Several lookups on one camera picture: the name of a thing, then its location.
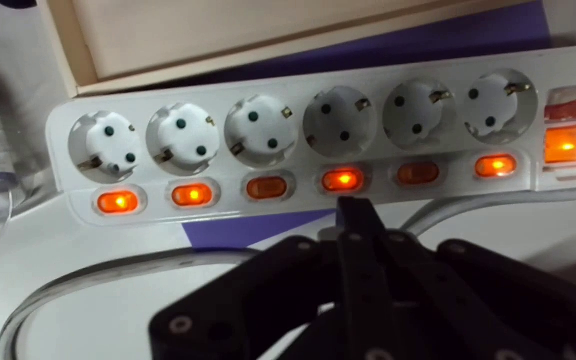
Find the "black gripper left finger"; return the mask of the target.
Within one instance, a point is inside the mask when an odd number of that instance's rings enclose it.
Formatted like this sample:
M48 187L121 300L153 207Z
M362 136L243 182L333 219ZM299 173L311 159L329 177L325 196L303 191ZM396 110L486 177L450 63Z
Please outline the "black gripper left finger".
M336 249L292 236L161 307L151 360L257 360L338 289Z

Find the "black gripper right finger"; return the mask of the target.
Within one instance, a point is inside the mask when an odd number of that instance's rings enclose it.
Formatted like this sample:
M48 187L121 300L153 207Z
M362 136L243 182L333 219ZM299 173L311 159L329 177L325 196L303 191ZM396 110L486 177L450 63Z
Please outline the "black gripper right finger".
M576 360L576 283L466 240L427 249L341 198L348 352L362 360Z

